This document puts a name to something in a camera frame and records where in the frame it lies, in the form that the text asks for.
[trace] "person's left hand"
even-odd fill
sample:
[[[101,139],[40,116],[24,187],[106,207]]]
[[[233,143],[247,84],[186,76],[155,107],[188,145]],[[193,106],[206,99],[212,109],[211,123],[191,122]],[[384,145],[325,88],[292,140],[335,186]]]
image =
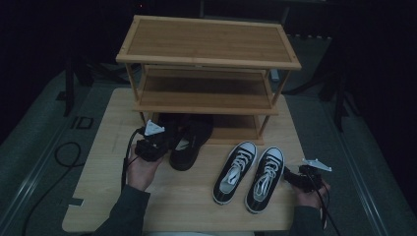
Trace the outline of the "person's left hand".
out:
[[[145,161],[135,155],[135,147],[136,145],[131,146],[131,155],[128,160],[129,163],[133,161],[128,167],[128,185],[144,191],[152,183],[162,157],[157,161]]]

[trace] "sleeve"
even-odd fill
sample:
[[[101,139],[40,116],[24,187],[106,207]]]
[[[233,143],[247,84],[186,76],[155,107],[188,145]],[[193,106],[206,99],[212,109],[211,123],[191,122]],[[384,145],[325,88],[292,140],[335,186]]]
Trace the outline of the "sleeve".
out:
[[[289,236],[324,236],[320,211],[311,206],[296,206]]]
[[[109,218],[92,235],[141,235],[149,196],[149,193],[126,185]]]

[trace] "shoe rack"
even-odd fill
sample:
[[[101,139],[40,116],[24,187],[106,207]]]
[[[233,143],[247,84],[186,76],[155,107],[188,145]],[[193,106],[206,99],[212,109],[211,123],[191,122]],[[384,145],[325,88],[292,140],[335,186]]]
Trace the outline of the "shoe rack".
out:
[[[301,69],[281,25],[149,16],[135,16],[116,61],[126,64],[144,123],[144,112],[212,114],[207,144],[263,145],[290,71]],[[270,69],[285,72],[276,93]]]

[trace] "rack top shelf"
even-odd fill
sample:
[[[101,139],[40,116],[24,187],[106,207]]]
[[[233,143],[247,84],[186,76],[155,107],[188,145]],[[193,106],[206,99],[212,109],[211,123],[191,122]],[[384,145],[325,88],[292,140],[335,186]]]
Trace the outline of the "rack top shelf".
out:
[[[135,16],[123,63],[300,70],[279,24]]]

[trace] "human hand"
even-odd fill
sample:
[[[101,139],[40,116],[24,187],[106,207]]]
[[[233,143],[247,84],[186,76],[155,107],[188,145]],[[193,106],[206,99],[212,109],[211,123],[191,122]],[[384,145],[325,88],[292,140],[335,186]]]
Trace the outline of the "human hand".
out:
[[[328,191],[330,190],[330,185],[323,180],[323,186],[319,189],[319,193],[324,198]],[[296,205],[297,206],[305,206],[305,207],[315,207],[320,209],[322,207],[322,202],[316,191],[312,191],[310,193],[304,193],[304,191],[300,188],[297,188],[291,185],[292,189],[295,193]]]
[[[128,167],[128,185],[144,191],[150,183],[153,181],[154,174],[162,158],[157,161],[145,161],[135,154],[136,145],[131,146],[131,155],[128,159],[128,163],[131,163]]]

